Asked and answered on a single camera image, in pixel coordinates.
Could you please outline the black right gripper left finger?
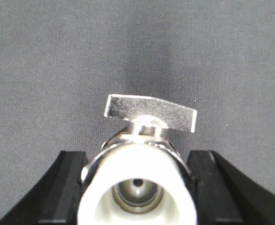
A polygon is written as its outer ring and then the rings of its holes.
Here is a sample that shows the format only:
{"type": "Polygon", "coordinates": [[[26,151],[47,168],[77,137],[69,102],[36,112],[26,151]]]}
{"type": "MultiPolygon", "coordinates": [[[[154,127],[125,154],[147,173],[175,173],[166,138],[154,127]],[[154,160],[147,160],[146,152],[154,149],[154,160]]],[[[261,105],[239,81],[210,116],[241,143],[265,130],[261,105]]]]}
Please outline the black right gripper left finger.
{"type": "Polygon", "coordinates": [[[2,218],[0,225],[75,225],[82,196],[84,151],[61,151],[39,182],[2,218]]]}

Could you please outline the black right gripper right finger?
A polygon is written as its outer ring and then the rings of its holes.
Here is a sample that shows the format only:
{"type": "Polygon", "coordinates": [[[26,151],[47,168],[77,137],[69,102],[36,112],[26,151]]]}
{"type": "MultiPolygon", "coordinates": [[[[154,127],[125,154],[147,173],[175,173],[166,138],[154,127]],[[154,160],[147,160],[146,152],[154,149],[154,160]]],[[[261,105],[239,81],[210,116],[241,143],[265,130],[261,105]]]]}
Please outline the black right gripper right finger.
{"type": "Polygon", "coordinates": [[[199,225],[275,225],[275,195],[219,153],[193,150],[187,165],[199,225]]]}

